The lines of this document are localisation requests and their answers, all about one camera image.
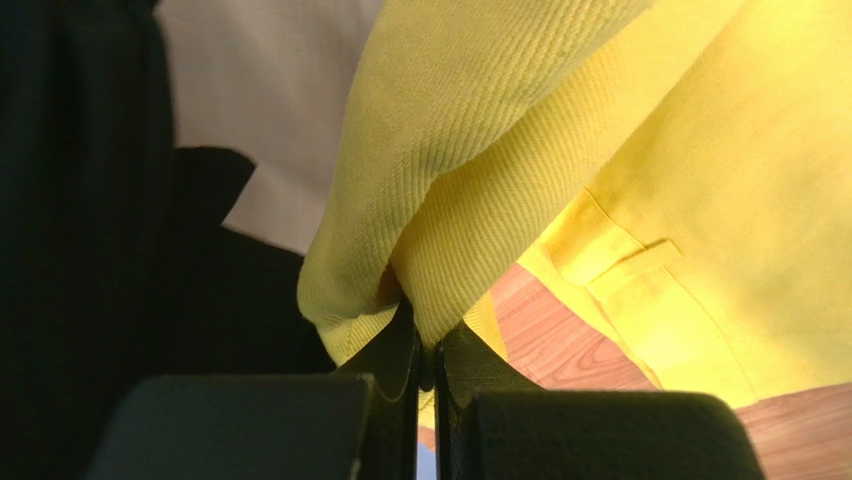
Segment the white surface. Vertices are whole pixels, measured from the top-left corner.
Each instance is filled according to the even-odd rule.
[[[307,251],[355,68],[382,0],[162,0],[180,145],[258,168],[225,224]]]

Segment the black garment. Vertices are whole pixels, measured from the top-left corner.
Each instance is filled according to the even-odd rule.
[[[75,478],[155,373],[333,368],[301,259],[220,227],[251,175],[173,148],[150,0],[0,0],[0,478]]]

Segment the wood grain surface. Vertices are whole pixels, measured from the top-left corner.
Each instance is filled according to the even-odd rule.
[[[606,337],[514,266],[494,303],[509,363],[550,389],[648,390],[653,384]],[[785,395],[737,410],[770,480],[852,479],[852,384]],[[434,449],[434,434],[420,440]]]

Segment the ribbed yellow fabric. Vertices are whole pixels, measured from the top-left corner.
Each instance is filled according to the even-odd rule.
[[[852,2],[646,6],[386,4],[299,285],[336,361],[520,257],[663,388],[852,381]]]

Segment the yellow fabric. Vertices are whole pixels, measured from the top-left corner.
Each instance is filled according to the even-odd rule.
[[[520,258],[662,388],[852,381],[852,2],[647,6],[387,2],[299,285],[336,361]]]

